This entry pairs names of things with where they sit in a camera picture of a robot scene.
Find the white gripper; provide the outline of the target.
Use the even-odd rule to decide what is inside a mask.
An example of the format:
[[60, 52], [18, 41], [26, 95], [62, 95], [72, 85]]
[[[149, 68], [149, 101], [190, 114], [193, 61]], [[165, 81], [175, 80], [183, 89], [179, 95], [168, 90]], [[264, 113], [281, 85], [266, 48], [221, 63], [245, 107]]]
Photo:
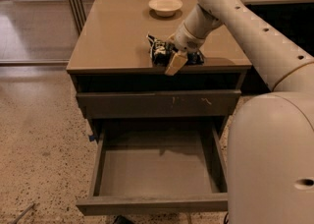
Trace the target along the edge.
[[187, 53], [196, 52], [205, 42], [206, 28], [204, 25], [193, 25], [182, 22], [166, 41], [173, 43], [179, 50], [170, 59], [166, 68], [167, 76], [175, 75], [187, 62]]

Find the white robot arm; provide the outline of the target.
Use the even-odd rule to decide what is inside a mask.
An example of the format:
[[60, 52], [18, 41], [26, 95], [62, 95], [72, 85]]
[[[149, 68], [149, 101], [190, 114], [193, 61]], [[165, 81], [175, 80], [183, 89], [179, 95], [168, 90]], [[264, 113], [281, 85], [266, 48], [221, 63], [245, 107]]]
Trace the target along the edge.
[[228, 138], [230, 224], [314, 224], [314, 62], [243, 0], [197, 0], [170, 40], [174, 75], [226, 26], [268, 87], [234, 115]]

